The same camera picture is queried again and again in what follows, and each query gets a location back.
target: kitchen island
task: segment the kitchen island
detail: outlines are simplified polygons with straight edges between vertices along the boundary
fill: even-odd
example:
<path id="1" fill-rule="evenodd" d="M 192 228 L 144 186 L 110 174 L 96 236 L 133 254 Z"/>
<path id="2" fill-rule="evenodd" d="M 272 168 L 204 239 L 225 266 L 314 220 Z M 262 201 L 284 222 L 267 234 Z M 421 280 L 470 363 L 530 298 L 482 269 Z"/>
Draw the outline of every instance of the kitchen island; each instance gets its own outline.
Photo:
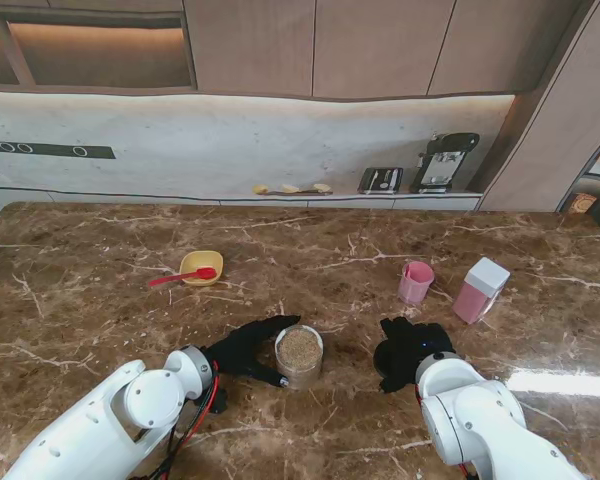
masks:
<path id="1" fill-rule="evenodd" d="M 193 250 L 222 253 L 218 283 L 147 287 Z M 512 275 L 469 326 L 451 304 L 482 256 Z M 419 306 L 396 296 L 410 260 L 436 275 Z M 116 367 L 159 368 L 278 313 L 322 334 L 321 379 L 298 392 L 221 376 L 229 408 L 172 480 L 462 478 L 413 387 L 378 392 L 379 321 L 396 316 L 442 324 L 481 374 L 510 383 L 532 431 L 600 480 L 600 231 L 587 216 L 31 203 L 0 214 L 0 478 Z M 272 342 L 260 358 L 274 364 Z"/>

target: jar of grains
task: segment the jar of grains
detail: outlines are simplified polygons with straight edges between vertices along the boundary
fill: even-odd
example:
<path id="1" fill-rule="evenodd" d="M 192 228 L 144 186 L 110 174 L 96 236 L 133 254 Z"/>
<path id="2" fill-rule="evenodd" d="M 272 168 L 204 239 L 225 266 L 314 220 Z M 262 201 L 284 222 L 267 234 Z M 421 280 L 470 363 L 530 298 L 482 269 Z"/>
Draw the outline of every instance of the jar of grains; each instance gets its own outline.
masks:
<path id="1" fill-rule="evenodd" d="M 306 325 L 294 325 L 276 338 L 278 371 L 289 379 L 289 387 L 307 389 L 320 376 L 324 344 L 320 334 Z"/>

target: cup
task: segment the cup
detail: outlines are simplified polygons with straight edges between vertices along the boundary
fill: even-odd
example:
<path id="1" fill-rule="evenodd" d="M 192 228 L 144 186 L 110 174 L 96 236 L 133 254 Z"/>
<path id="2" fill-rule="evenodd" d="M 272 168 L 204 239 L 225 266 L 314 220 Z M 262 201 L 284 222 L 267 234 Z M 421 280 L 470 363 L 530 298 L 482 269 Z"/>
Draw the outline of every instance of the cup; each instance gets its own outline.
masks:
<path id="1" fill-rule="evenodd" d="M 406 264 L 402 268 L 398 297 L 404 303 L 418 304 L 422 302 L 434 278 L 433 270 L 426 263 L 411 262 Z"/>

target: red spoon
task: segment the red spoon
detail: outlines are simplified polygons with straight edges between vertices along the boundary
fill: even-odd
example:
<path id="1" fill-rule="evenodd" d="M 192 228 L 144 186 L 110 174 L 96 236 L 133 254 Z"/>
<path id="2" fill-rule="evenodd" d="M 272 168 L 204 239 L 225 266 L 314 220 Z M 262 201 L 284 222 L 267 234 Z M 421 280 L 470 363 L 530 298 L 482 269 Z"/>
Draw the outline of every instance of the red spoon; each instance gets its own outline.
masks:
<path id="1" fill-rule="evenodd" d="M 156 278 L 149 282 L 150 287 L 161 285 L 167 282 L 175 282 L 176 280 L 182 280 L 183 278 L 200 278 L 202 280 L 211 280 L 217 275 L 216 269 L 211 267 L 199 268 L 195 272 L 182 273 L 180 275 L 171 275 L 170 277 Z"/>

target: jar lid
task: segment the jar lid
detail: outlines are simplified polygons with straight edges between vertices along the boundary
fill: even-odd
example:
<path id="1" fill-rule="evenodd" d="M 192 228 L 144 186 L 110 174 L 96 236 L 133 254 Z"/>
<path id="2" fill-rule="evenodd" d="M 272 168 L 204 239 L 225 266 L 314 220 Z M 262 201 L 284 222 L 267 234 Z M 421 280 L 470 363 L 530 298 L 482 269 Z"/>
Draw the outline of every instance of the jar lid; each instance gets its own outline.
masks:
<path id="1" fill-rule="evenodd" d="M 464 281 L 491 298 L 507 282 L 509 275 L 511 275 L 509 271 L 483 257 L 471 267 Z"/>

